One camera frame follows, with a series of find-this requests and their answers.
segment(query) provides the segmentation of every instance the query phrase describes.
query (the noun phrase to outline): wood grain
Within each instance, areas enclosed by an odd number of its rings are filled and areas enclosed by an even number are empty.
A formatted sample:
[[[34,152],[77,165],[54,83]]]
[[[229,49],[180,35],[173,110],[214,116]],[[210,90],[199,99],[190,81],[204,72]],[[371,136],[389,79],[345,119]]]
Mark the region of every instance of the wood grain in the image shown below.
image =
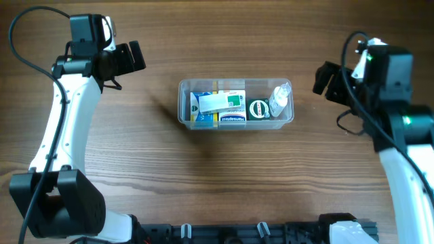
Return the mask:
[[[346,108],[311,89],[316,69],[338,62],[346,36],[361,29],[414,53],[414,102],[434,106],[432,1],[61,2],[33,3],[110,16],[117,43],[138,40],[147,65],[120,78],[122,91],[106,89],[94,113],[86,173],[108,207],[170,224],[310,221],[348,211],[378,222],[381,243],[397,242],[372,142],[338,129],[336,116]],[[0,243],[17,241],[22,217],[9,181],[35,156],[52,103],[52,83],[7,45],[10,22],[28,6],[0,7]],[[14,41],[49,69],[69,32],[67,19],[33,12],[17,24]],[[179,82],[216,77],[288,78],[295,120],[279,131],[187,131],[177,120]],[[61,242],[29,233],[26,240]]]

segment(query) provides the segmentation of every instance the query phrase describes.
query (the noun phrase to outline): clear plastic container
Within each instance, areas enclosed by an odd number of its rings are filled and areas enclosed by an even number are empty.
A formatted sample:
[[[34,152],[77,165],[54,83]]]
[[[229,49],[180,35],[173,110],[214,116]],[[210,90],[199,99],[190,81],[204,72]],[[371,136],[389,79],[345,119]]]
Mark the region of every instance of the clear plastic container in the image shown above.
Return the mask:
[[[218,92],[220,90],[245,90],[246,101],[255,98],[269,99],[276,87],[291,83],[288,79],[185,79],[179,84],[178,92],[178,119],[189,129],[280,129],[294,119],[294,101],[292,89],[288,96],[288,105],[281,114],[270,120],[261,121],[191,121],[190,93],[191,92]]]

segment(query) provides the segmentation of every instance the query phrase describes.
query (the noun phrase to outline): white bottle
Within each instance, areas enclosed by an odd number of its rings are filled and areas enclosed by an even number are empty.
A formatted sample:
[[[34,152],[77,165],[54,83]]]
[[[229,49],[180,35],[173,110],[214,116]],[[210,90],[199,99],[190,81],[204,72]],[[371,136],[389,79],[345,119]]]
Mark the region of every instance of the white bottle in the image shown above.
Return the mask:
[[[278,117],[286,107],[290,93],[291,87],[288,82],[274,89],[269,99],[270,113],[273,117]]]

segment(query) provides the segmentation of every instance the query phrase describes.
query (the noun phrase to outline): black cable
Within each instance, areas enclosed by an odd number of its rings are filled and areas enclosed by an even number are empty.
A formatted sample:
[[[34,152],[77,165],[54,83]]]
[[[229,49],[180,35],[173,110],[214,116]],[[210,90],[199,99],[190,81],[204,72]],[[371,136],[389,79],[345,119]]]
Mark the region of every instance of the black cable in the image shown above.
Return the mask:
[[[10,46],[10,48],[12,50],[12,53],[15,55],[15,57],[17,59],[19,59],[19,61],[27,64],[31,68],[34,68],[35,70],[43,73],[44,75],[48,76],[51,80],[53,80],[53,82],[57,85],[58,89],[60,90],[60,95],[61,95],[61,98],[62,98],[61,99],[62,108],[60,110],[59,122],[58,122],[57,127],[56,127],[56,132],[55,132],[54,137],[53,137],[53,142],[52,142],[52,145],[50,147],[50,152],[48,153],[47,163],[45,164],[45,167],[43,169],[43,173],[41,175],[41,179],[39,180],[39,183],[36,186],[36,190],[34,191],[32,199],[30,201],[30,204],[28,205],[26,216],[24,217],[24,220],[22,222],[21,231],[20,231],[20,238],[18,240],[19,244],[24,243],[24,238],[26,236],[26,229],[27,229],[27,226],[28,226],[28,221],[29,221],[29,219],[30,219],[30,217],[32,215],[33,209],[34,209],[35,204],[36,204],[36,202],[37,202],[37,200],[39,198],[39,195],[41,194],[42,186],[43,186],[43,183],[44,183],[44,181],[45,181],[45,179],[47,177],[48,170],[50,169],[51,164],[53,162],[54,153],[56,151],[57,144],[59,143],[60,132],[62,131],[62,126],[63,126],[63,123],[64,123],[64,118],[65,118],[65,114],[66,114],[66,103],[67,103],[67,101],[66,101],[66,92],[65,92],[62,84],[60,84],[60,82],[52,74],[50,74],[46,70],[43,70],[42,68],[40,68],[40,67],[32,64],[31,62],[29,62],[29,61],[25,60],[23,57],[21,57],[20,54],[17,53],[17,51],[15,50],[15,47],[14,47],[14,42],[12,40],[12,34],[14,32],[14,27],[15,27],[16,22],[23,15],[25,15],[25,14],[33,11],[33,10],[38,10],[38,9],[44,9],[44,10],[53,11],[53,12],[56,12],[58,14],[62,14],[63,16],[65,16],[67,18],[70,18],[68,14],[66,14],[66,13],[64,13],[64,12],[58,10],[58,9],[54,9],[52,7],[45,7],[45,6],[35,6],[35,7],[30,7],[28,9],[24,10],[23,12],[21,12],[20,14],[18,14],[14,18],[14,20],[12,20],[11,26],[9,28],[9,46]]]
[[[404,150],[402,150],[400,147],[398,147],[398,145],[396,145],[395,141],[377,124],[377,122],[375,122],[374,118],[371,117],[371,115],[365,110],[365,108],[363,107],[363,105],[361,104],[361,102],[359,101],[359,99],[357,98],[357,96],[355,95],[353,88],[351,88],[351,85],[349,83],[349,78],[348,78],[348,74],[347,72],[345,72],[345,64],[347,62],[347,49],[348,49],[348,44],[353,40],[354,37],[356,37],[357,35],[361,35],[365,38],[366,43],[368,43],[368,36],[361,31],[355,31],[353,33],[351,33],[351,35],[349,35],[349,37],[347,38],[347,40],[345,41],[344,47],[342,49],[342,55],[340,57],[340,62],[341,62],[341,73],[342,73],[342,77],[344,78],[344,84],[347,87],[347,91],[351,97],[351,99],[354,102],[354,105],[356,106],[357,110],[363,115],[362,119],[366,119],[367,121],[369,121],[369,123],[374,126],[374,128],[381,134],[381,136],[389,143],[391,144],[393,147],[396,148],[396,150],[402,154],[402,156],[408,161],[408,163],[412,166],[412,168],[414,169],[414,171],[418,174],[420,180],[422,180],[423,186],[425,188],[426,193],[428,194],[428,197],[431,201],[431,204],[434,206],[434,196],[433,196],[433,189],[429,186],[429,183],[427,181],[427,179],[425,178],[425,176],[423,175],[423,173],[421,172],[421,170],[417,167],[417,165],[415,164],[415,162],[410,158],[410,156],[408,156],[407,152],[405,152]]]
[[[336,118],[336,124],[338,125],[339,128],[345,130],[348,134],[351,134],[351,135],[354,135],[354,136],[361,136],[361,135],[363,135],[363,134],[365,133],[364,130],[361,130],[361,131],[359,131],[359,132],[353,132],[353,131],[351,131],[351,130],[349,130],[349,129],[347,129],[347,128],[345,128],[345,127],[343,127],[343,126],[341,126],[341,125],[339,124],[340,119],[343,118],[343,117],[345,117],[345,116],[347,116],[347,115],[349,115],[349,114],[351,114],[351,111],[353,111],[353,110],[348,109],[347,111],[341,113],[341,114]]]

